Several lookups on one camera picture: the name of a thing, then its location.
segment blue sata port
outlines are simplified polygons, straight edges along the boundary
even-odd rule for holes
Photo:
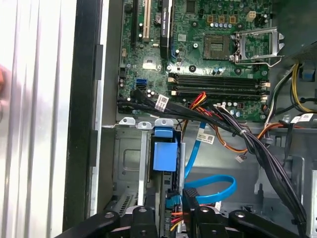
[[[146,90],[147,84],[148,84],[147,79],[137,78],[137,80],[135,81],[136,88],[140,90]]]
[[[136,84],[137,85],[147,85],[148,84],[148,80],[147,79],[142,79],[142,78],[137,78]]]

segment cpu socket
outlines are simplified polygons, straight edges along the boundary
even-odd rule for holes
[[[230,36],[206,35],[204,40],[205,60],[228,60]]]

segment motherboard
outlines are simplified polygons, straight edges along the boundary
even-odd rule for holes
[[[223,105],[238,120],[264,121],[268,64],[237,64],[235,37],[270,25],[270,0],[124,0],[118,98],[133,100],[138,88],[154,101],[163,94],[188,107],[204,91],[206,107]],[[270,54],[270,40],[246,35],[245,57]]]

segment side panel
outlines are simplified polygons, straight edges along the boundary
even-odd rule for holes
[[[2,238],[62,232],[75,6],[0,1]]]

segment green circuit board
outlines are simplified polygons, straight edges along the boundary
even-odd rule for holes
[[[120,69],[124,69],[125,77],[120,79],[118,85],[118,96],[129,98],[130,91],[136,87],[136,79],[146,79],[145,92],[153,91],[148,96],[154,100],[159,94],[164,94],[170,100],[183,105],[188,105],[193,99],[191,97],[171,94],[168,83],[168,74],[196,76],[217,76],[219,80],[223,77],[243,79],[261,79],[267,81],[268,67],[260,65],[243,65],[237,67],[228,59],[213,59],[206,52],[206,42],[214,52],[234,52],[231,35],[239,30],[253,30],[257,27],[255,22],[248,22],[247,15],[250,11],[256,13],[271,12],[270,0],[174,0],[172,7],[170,55],[168,59],[162,59],[160,55],[160,31],[161,11],[158,9],[160,0],[151,0],[151,24],[150,37],[148,40],[137,39],[135,47],[131,46],[131,29],[133,25],[133,14],[124,12],[122,27],[122,43]],[[133,5],[133,0],[124,0],[124,5]],[[144,22],[145,0],[138,1],[137,22]],[[261,26],[269,27],[270,23]],[[143,33],[137,29],[137,38]],[[218,43],[214,36],[220,37]],[[269,35],[259,35],[247,38],[246,54],[262,55],[269,52]],[[221,74],[215,74],[215,70],[222,69]],[[262,107],[265,100],[236,100],[211,97],[210,103],[226,104],[226,108],[233,112],[239,120],[263,121],[265,117]],[[144,113],[138,110],[130,112],[135,117]]]

